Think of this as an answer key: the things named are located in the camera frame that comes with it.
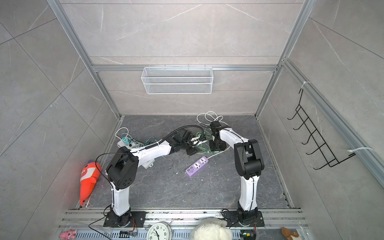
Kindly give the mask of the purple small power strip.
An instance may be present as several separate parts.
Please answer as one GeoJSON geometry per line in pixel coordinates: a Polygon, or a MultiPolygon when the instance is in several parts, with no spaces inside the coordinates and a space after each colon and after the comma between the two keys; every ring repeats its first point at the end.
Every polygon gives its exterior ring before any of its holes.
{"type": "Polygon", "coordinates": [[[194,164],[188,167],[185,172],[188,177],[192,178],[197,173],[199,173],[208,163],[209,159],[207,157],[201,157],[194,164]]]}

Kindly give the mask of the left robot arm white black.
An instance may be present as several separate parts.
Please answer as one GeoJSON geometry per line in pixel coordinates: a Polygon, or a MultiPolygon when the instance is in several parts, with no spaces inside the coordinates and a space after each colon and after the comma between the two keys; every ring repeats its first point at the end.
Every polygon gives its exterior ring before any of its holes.
{"type": "Polygon", "coordinates": [[[105,177],[111,187],[113,200],[107,217],[124,225],[131,217],[129,204],[130,186],[134,182],[138,167],[150,165],[159,157],[186,150],[188,155],[196,153],[196,147],[207,141],[204,129],[198,125],[187,125],[177,128],[168,135],[140,148],[131,148],[121,140],[119,149],[106,167],[105,177]]]}

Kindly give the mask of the white multicolour power strip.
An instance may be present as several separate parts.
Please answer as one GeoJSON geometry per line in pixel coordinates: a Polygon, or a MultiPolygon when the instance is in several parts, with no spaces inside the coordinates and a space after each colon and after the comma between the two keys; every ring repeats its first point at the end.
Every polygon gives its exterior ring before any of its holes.
{"type": "Polygon", "coordinates": [[[148,169],[154,165],[155,158],[151,156],[149,150],[145,150],[144,147],[138,148],[138,145],[135,145],[135,147],[130,147],[129,145],[126,145],[122,140],[118,141],[117,146],[119,148],[126,147],[133,153],[134,156],[137,156],[139,158],[139,167],[148,169]]]}

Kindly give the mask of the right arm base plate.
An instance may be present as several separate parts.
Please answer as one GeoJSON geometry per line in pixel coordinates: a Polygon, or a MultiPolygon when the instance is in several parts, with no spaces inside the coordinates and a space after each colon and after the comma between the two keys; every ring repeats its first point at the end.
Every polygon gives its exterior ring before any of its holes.
{"type": "Polygon", "coordinates": [[[264,227],[265,222],[262,212],[258,208],[248,212],[241,209],[230,211],[228,209],[221,210],[223,219],[227,222],[227,227],[264,227]]]}

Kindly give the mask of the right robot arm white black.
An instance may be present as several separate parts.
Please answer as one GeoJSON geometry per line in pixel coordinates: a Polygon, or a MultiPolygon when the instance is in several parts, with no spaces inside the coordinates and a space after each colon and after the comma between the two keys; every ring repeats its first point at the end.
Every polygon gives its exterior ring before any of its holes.
{"type": "Polygon", "coordinates": [[[234,150],[235,168],[241,177],[241,195],[238,203],[238,221],[249,225],[259,215],[257,188],[260,175],[265,168],[260,145],[255,139],[247,139],[219,121],[210,123],[213,139],[209,141],[211,151],[234,150]]]}

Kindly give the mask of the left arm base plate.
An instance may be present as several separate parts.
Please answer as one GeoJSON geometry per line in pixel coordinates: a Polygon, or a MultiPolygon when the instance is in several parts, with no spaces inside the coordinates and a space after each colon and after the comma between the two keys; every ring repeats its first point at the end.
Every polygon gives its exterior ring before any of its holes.
{"type": "Polygon", "coordinates": [[[118,216],[110,207],[110,211],[106,215],[103,227],[110,228],[142,228],[146,219],[147,212],[132,212],[128,210],[125,214],[118,216]]]}

